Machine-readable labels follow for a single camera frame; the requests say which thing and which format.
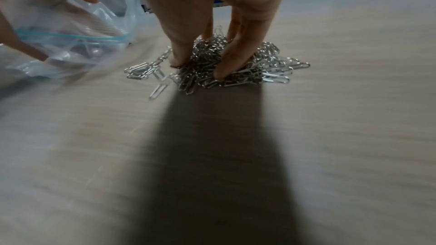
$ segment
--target plastic bag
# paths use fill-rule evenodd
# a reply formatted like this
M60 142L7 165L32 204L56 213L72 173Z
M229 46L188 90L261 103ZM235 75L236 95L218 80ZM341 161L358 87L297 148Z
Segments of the plastic bag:
M20 39L49 56L35 60L5 46L2 63L15 75L62 78L112 65L134 38L140 0L3 0Z

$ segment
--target table surface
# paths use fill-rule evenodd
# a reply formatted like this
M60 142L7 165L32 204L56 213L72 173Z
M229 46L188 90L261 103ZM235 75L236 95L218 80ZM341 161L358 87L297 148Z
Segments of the table surface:
M225 29L230 9L215 9ZM289 85L126 79L1 88L0 244L434 244L436 0L284 0Z

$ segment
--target wooden table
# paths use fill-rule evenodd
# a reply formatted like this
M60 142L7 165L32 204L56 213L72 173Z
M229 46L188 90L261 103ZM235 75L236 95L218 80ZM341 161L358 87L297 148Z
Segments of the wooden table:
M435 22L284 0L267 40L312 64L289 85L150 102L122 70L168 45L150 15L105 75L3 87L0 244L434 244Z

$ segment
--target pile of paper clips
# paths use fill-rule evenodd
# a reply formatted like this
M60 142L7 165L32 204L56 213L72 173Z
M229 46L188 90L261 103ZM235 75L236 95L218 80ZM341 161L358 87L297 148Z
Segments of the pile of paper clips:
M168 48L154 62L138 64L126 68L124 72L130 79L142 80L155 76L160 84L150 95L150 99L154 100L172 82L178 86L179 91L191 95L199 87L208 89L214 86L289 83L289 76L294 70L310 67L309 63L302 63L298 59L277 56L280 50L271 42L264 42L243 68L219 82L213 78L213 70L221 62L221 52L227 44L226 37L218 27L212 39L195 41L191 61L180 68L177 73L165 76L160 67L160 64L171 54L171 48Z

